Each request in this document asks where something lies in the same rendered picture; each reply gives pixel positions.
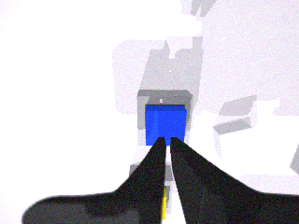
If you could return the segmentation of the red button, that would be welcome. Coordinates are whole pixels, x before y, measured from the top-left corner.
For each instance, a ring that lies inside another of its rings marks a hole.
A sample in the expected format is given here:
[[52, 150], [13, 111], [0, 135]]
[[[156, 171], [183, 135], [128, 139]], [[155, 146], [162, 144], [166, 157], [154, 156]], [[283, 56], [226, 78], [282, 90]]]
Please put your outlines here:
[[299, 174], [299, 145], [296, 149], [290, 168]]

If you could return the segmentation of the yellow button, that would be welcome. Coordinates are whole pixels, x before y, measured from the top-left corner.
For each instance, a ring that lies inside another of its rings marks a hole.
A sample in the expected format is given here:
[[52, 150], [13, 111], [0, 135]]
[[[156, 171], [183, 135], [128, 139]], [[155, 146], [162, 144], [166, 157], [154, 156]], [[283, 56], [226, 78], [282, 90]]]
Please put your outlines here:
[[[138, 165], [130, 165], [129, 175], [136, 169]], [[129, 176], [128, 175], [128, 176]], [[165, 214], [171, 214], [172, 206], [172, 194], [173, 194], [173, 176], [171, 166], [165, 166], [165, 181], [164, 181], [164, 212], [163, 220], [165, 220]]]

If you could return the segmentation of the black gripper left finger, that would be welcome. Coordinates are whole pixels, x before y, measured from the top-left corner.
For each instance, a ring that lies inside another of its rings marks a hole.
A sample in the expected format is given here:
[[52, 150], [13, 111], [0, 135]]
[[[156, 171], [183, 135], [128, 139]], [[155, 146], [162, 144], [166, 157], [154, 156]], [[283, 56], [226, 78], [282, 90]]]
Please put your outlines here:
[[166, 142], [158, 137], [113, 191], [54, 195], [31, 204], [21, 224], [163, 224]]

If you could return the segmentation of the blue button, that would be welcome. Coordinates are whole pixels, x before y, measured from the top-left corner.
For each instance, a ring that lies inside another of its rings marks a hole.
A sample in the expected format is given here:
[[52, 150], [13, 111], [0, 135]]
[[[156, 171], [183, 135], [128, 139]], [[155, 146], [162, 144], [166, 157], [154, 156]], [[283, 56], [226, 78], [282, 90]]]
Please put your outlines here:
[[138, 90], [137, 142], [152, 146], [158, 137], [177, 137], [189, 145], [193, 97], [187, 90]]

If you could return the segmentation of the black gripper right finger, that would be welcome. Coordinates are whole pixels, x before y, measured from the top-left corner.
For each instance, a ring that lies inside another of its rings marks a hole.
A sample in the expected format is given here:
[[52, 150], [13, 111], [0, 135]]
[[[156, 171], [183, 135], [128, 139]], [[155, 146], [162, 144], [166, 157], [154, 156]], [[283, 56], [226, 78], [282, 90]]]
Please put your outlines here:
[[299, 224], [299, 195], [253, 189], [177, 137], [170, 156], [186, 224]]

